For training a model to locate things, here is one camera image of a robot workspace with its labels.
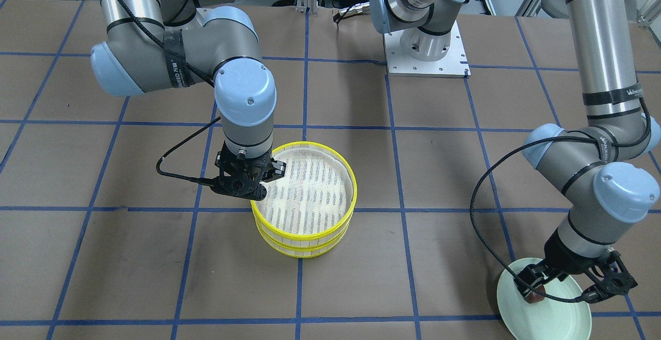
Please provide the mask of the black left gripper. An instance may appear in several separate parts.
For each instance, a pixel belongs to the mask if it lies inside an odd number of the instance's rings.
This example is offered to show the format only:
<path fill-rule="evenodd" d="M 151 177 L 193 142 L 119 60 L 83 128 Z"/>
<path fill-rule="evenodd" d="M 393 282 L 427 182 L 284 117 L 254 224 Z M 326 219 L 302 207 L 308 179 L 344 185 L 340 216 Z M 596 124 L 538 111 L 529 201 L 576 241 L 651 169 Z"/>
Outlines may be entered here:
<path fill-rule="evenodd" d="M 555 231 L 545 243 L 544 253 L 541 262 L 528 264 L 514 274 L 515 285 L 522 297 L 533 290 L 558 302 L 596 304 L 617 295 L 628 295 L 638 285 L 622 263 L 619 252 L 612 248 L 607 248 L 598 257 L 583 257 L 567 248 L 560 241 L 559 232 Z M 545 289 L 545 285 L 554 280 L 562 283 L 571 275 L 581 274 L 593 284 L 580 296 L 566 299 L 550 295 Z"/>

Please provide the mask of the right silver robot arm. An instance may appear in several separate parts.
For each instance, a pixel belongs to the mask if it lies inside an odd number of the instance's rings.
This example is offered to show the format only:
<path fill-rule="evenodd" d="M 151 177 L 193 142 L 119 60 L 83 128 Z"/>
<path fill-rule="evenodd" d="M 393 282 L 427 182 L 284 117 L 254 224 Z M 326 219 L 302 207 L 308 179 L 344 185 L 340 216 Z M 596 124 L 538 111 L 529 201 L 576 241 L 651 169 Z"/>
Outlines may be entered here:
<path fill-rule="evenodd" d="M 215 159 L 219 175 L 156 172 L 262 200 L 264 183 L 286 172 L 272 157 L 278 93 L 250 17 L 234 1 L 99 0 L 108 39 L 93 46 L 90 62 L 101 87 L 116 97 L 210 84 L 225 135 Z"/>

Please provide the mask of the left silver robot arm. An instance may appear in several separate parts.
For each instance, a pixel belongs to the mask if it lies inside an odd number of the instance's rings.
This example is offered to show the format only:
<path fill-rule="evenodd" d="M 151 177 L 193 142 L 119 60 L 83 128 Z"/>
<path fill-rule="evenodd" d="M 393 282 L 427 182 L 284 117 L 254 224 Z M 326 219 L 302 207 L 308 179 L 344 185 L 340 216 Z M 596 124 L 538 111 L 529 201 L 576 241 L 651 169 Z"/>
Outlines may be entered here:
<path fill-rule="evenodd" d="M 564 0 L 568 6 L 588 125 L 533 130 L 521 152 L 571 203 L 544 246 L 544 258 L 514 272 L 528 304 L 595 304 L 626 295 L 637 282 L 613 245 L 642 221 L 658 182 L 629 161 L 659 142 L 633 60 L 624 0 Z"/>

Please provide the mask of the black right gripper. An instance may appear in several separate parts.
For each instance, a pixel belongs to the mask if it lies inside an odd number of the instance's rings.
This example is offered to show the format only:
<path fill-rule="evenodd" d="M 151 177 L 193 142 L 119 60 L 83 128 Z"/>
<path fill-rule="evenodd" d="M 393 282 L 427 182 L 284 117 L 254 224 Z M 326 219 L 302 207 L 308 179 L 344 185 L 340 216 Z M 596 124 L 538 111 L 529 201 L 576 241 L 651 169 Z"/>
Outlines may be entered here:
<path fill-rule="evenodd" d="M 216 194 L 234 198 L 262 201 L 267 189 L 262 182 L 271 182 L 283 178 L 287 164 L 271 160 L 269 149 L 261 156 L 246 158 L 243 154 L 234 154 L 227 144 L 217 152 L 214 165 L 219 168 L 219 175 L 212 179 L 211 189 Z"/>

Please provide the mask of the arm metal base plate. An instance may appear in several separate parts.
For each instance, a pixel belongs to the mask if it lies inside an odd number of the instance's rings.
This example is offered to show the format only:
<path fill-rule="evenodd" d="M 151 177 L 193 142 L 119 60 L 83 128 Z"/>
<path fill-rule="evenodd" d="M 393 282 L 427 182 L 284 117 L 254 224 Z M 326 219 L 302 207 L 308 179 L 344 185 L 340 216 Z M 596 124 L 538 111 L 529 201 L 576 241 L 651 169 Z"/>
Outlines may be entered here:
<path fill-rule="evenodd" d="M 471 76 L 458 22 L 449 33 L 432 36 L 418 28 L 383 35 L 389 74 L 405 77 Z"/>

